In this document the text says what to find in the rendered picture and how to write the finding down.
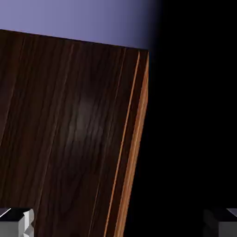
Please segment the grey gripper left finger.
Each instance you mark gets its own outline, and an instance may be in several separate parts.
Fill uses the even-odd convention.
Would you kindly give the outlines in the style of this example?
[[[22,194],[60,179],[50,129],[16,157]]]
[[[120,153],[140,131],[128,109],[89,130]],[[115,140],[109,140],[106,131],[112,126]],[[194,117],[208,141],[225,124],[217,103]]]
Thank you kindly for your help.
[[[32,208],[0,208],[0,237],[34,237]]]

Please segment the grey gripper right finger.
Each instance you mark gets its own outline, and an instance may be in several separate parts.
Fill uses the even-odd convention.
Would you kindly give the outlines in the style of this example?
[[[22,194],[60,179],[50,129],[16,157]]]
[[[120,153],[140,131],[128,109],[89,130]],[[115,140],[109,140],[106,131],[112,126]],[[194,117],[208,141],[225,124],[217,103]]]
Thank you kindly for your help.
[[[203,237],[237,237],[237,208],[205,209]]]

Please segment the dark wood cabinet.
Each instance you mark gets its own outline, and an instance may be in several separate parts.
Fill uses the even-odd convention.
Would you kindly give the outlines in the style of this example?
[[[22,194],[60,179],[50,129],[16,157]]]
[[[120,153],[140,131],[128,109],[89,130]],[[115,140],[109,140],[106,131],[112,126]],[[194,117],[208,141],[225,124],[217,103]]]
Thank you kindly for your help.
[[[0,30],[0,208],[35,237],[124,237],[149,51]]]

